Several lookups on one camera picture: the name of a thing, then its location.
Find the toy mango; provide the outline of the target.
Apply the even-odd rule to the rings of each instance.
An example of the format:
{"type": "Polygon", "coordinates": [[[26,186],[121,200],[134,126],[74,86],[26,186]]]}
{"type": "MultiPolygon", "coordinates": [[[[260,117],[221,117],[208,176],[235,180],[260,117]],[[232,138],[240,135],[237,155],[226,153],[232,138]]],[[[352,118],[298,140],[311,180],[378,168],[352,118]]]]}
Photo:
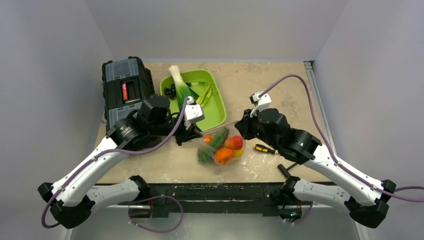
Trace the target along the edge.
{"type": "Polygon", "coordinates": [[[214,140],[214,135],[207,134],[207,135],[204,135],[202,139],[205,144],[209,145],[214,140]]]}

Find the green toy chili pepper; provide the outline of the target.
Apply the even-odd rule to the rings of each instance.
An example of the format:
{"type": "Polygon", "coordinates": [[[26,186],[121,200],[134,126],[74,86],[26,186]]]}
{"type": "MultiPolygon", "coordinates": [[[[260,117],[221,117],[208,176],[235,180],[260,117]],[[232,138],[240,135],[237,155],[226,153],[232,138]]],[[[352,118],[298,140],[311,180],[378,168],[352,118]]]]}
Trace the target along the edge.
{"type": "Polygon", "coordinates": [[[224,142],[227,140],[229,133],[230,129],[228,127],[223,127],[207,135],[207,137],[211,137],[211,139],[209,141],[204,139],[199,145],[197,149],[197,160],[200,163],[212,161],[214,159],[215,152],[224,146],[224,142]]]}

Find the red toy tomato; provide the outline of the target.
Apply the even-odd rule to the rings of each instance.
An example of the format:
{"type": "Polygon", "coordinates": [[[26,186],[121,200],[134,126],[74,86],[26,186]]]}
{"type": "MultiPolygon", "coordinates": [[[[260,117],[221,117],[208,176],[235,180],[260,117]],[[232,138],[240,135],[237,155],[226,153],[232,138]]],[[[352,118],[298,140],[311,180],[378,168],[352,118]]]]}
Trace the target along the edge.
{"type": "Polygon", "coordinates": [[[224,146],[232,150],[241,150],[244,147],[244,139],[240,135],[228,138],[224,146]]]}

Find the yellow toy pear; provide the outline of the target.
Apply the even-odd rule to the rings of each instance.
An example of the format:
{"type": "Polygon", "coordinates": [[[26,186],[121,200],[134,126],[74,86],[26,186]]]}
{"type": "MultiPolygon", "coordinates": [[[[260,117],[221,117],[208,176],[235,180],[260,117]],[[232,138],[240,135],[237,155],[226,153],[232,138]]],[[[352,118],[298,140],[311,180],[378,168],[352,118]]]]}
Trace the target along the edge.
{"type": "Polygon", "coordinates": [[[234,149],[233,150],[233,157],[235,159],[241,158],[243,156],[243,154],[244,154],[244,149],[238,149],[238,150],[234,149]]]}

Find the clear zip top bag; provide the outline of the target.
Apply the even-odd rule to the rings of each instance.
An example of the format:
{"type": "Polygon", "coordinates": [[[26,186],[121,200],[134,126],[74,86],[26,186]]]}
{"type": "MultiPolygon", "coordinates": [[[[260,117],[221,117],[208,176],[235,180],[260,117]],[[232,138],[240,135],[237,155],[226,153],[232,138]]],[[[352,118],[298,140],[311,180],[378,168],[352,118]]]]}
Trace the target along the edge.
{"type": "MultiPolygon", "coordinates": [[[[202,133],[202,137],[200,137],[200,138],[197,138],[196,139],[196,143],[197,143],[197,149],[199,148],[199,146],[200,146],[200,144],[203,142],[203,136],[205,136],[205,135],[210,135],[210,134],[212,134],[212,133],[214,133],[215,131],[217,131],[217,130],[219,130],[220,128],[224,128],[224,127],[227,127],[227,128],[229,128],[229,136],[228,136],[228,138],[231,138],[231,137],[234,137],[234,136],[241,136],[241,134],[239,133],[239,131],[235,128],[235,123],[234,122],[231,122],[231,123],[227,123],[227,124],[224,124],[224,125],[220,125],[220,126],[218,126],[218,127],[215,127],[215,128],[213,128],[213,129],[210,129],[210,130],[207,130],[207,131],[204,131],[203,133],[202,133]]],[[[245,143],[245,140],[243,140],[244,141],[244,145],[243,145],[243,148],[242,149],[244,149],[244,153],[245,153],[245,146],[246,146],[246,143],[245,143]]],[[[199,162],[199,163],[201,163],[201,164],[213,164],[213,165],[215,165],[215,166],[228,166],[228,165],[230,165],[230,164],[232,164],[232,163],[234,163],[234,162],[236,162],[236,161],[238,161],[240,158],[232,158],[226,165],[218,165],[218,164],[216,164],[215,163],[215,156],[214,156],[214,159],[213,160],[209,160],[209,161],[207,161],[206,163],[201,163],[201,162],[199,162]]]]}

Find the orange toy tangerine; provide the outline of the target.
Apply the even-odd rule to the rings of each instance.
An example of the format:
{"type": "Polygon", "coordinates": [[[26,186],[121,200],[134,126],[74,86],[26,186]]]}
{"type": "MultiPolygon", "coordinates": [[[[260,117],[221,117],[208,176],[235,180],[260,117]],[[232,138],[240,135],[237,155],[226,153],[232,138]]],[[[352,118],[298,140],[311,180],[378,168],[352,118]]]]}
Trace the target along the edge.
{"type": "Polygon", "coordinates": [[[221,147],[214,153],[214,161],[217,165],[226,165],[234,157],[234,151],[228,147],[221,147]]]}

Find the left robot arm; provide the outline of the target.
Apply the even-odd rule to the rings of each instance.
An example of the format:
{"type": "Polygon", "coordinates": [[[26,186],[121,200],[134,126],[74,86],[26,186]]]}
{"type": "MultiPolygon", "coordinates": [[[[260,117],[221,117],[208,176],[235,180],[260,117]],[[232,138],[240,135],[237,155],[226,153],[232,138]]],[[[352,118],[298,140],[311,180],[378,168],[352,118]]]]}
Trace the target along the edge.
{"type": "Polygon", "coordinates": [[[170,113],[167,97],[153,94],[110,127],[99,145],[77,167],[56,182],[44,182],[38,192],[46,201],[41,224],[49,229],[50,213],[57,226],[72,229],[103,208],[122,204],[147,203],[155,197],[139,175],[106,186],[98,181],[115,165],[131,155],[145,155],[161,148],[172,137],[178,145],[201,137],[197,122],[204,119],[202,107],[188,96],[177,117],[170,113]]]}

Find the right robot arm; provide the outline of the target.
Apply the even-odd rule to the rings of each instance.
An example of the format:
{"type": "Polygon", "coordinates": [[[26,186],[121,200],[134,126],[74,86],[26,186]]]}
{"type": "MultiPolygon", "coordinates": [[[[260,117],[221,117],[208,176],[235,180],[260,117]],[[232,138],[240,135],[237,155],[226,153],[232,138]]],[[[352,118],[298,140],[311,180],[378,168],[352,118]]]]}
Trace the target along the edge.
{"type": "Polygon", "coordinates": [[[338,158],[332,150],[309,132],[292,128],[287,118],[275,108],[251,114],[246,109],[235,123],[244,140],[259,139],[286,160],[310,168],[333,185],[322,185],[290,176],[280,189],[282,200],[316,202],[349,211],[349,216],[368,228],[377,228],[386,218],[390,194],[396,184],[389,179],[378,180],[338,158]]]}

